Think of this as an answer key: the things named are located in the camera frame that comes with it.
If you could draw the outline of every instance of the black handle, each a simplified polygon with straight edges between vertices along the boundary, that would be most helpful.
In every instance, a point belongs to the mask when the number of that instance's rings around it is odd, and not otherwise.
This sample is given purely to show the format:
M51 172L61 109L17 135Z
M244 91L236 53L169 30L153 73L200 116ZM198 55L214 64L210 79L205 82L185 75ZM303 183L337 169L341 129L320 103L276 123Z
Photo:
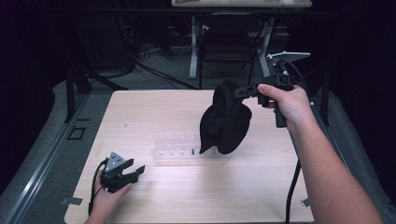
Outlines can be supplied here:
M276 127L277 128L285 128L287 126L286 118L280 112L279 104L277 103L277 101L275 101L275 119L276 119Z

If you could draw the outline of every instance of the chair leg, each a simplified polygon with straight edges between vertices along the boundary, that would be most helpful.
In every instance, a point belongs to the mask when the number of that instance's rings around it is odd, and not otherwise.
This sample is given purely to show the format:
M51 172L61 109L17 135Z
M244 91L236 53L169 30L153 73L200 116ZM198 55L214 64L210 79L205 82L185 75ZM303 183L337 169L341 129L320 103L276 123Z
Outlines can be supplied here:
M202 61L201 59L198 57L198 89L201 90L202 89Z
M254 67L254 59L250 63L250 70L248 72L248 80L247 80L247 85L250 86L251 84L251 78L253 76L253 67Z

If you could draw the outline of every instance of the chair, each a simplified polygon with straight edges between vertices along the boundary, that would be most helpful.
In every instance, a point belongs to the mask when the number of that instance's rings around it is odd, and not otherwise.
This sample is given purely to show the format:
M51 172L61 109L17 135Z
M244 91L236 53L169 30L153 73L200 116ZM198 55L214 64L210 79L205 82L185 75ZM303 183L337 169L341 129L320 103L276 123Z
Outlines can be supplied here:
M203 17L198 48L199 89L202 89L203 63L250 63L250 85L263 22L253 13L217 12Z

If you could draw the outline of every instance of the black cloth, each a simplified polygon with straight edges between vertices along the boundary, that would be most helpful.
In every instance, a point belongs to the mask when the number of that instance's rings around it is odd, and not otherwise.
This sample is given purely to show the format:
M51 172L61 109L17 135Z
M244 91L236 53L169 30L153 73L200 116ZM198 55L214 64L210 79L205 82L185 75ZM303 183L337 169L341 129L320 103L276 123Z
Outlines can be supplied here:
M221 154L236 150L245 138L251 119L250 109L242 104L243 99L234 99L233 93L239 86L225 80L216 87L213 104L201 118L200 154L211 147L218 147Z

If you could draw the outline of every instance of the black curtain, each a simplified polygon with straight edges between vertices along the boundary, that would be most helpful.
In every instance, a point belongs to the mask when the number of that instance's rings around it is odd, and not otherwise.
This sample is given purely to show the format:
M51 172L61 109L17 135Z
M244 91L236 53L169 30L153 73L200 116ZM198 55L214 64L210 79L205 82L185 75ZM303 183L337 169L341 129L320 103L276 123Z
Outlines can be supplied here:
M64 80L56 38L33 1L0 3L0 148L3 192L47 121Z

